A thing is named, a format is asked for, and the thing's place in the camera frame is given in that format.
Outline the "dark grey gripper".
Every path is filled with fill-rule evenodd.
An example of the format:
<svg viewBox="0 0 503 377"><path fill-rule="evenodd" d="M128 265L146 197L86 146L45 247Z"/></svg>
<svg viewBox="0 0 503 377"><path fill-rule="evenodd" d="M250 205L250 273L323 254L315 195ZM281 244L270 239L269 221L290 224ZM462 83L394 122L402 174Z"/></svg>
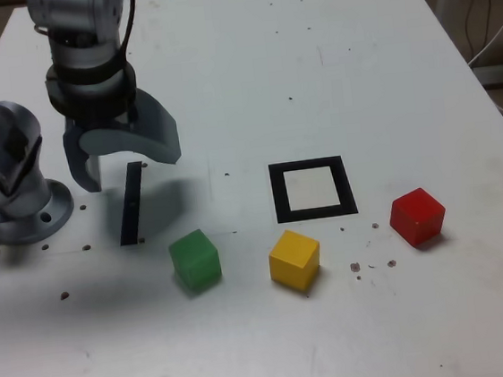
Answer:
<svg viewBox="0 0 503 377"><path fill-rule="evenodd" d="M98 156L131 151L173 165L182 155L176 121L143 90L136 91L134 103L119 116L79 118L68 112L63 117L68 167L86 192L101 191Z"/></svg>

